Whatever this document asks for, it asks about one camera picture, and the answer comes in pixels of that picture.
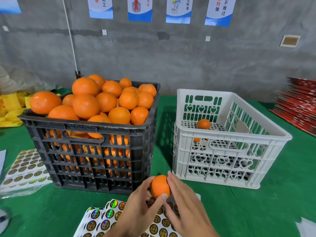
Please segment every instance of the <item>yellow foam net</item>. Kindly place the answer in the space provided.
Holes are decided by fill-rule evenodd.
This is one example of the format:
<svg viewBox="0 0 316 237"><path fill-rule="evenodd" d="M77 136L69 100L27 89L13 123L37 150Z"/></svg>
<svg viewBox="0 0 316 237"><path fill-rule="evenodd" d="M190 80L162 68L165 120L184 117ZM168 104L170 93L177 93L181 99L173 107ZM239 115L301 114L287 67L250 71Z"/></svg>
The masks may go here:
<svg viewBox="0 0 316 237"><path fill-rule="evenodd" d="M22 121L17 116L30 108L29 99L26 92L0 95L0 127L21 126Z"/></svg>

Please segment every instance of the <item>fingernail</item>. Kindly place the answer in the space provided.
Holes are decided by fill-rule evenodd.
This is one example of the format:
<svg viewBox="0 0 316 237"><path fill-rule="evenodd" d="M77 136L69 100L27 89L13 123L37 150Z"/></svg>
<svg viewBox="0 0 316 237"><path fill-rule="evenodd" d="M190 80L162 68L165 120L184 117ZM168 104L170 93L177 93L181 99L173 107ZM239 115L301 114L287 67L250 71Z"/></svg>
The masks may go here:
<svg viewBox="0 0 316 237"><path fill-rule="evenodd" d="M162 194L162 197L164 200L166 200L166 199L168 199L168 194L164 193L164 194Z"/></svg>

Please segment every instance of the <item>white plastic crate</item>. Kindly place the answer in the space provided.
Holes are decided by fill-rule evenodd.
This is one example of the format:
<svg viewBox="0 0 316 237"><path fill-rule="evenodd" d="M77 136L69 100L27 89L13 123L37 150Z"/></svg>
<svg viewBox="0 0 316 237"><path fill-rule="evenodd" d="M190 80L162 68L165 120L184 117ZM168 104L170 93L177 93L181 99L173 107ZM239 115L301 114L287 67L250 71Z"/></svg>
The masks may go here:
<svg viewBox="0 0 316 237"><path fill-rule="evenodd" d="M197 129L200 119L208 119L210 129ZM259 189L291 139L235 93L177 91L172 171L180 179Z"/></svg>

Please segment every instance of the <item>gray concrete wall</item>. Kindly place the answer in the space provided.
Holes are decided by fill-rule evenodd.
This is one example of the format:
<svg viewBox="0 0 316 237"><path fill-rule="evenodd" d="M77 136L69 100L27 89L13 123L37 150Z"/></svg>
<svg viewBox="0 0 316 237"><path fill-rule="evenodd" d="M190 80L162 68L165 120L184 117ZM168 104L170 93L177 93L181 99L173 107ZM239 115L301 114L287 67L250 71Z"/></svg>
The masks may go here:
<svg viewBox="0 0 316 237"><path fill-rule="evenodd" d="M62 0L18 0L21 15L0 15L0 64L33 71L64 87L75 79ZM316 0L237 0L230 27L204 26L208 0L194 0L191 24L165 23L166 1L153 0L153 22L129 22L127 1L114 20L89 17L87 0L65 0L78 69L178 88L232 91L269 101L285 76L316 77ZM101 29L108 31L102 36ZM158 33L170 35L159 40ZM301 35L296 48L283 35ZM205 42L205 36L211 36Z"/></svg>

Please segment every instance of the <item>black plastic crate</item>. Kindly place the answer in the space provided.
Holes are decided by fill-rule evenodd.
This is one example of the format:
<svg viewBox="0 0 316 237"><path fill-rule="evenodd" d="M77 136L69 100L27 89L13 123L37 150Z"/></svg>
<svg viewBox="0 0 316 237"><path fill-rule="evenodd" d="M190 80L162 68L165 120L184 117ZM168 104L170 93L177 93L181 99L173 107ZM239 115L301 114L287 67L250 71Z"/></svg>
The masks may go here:
<svg viewBox="0 0 316 237"><path fill-rule="evenodd" d="M160 84L132 84L134 87L153 84L157 89L143 125L59 120L37 115L30 109L19 116L54 185L77 190L131 194L148 178L155 143ZM103 139L74 138L67 134L69 131L99 133ZM114 144L110 143L110 135L114 137ZM118 139L121 144L118 144L117 135L121 135ZM127 145L124 136L128 136Z"/></svg>

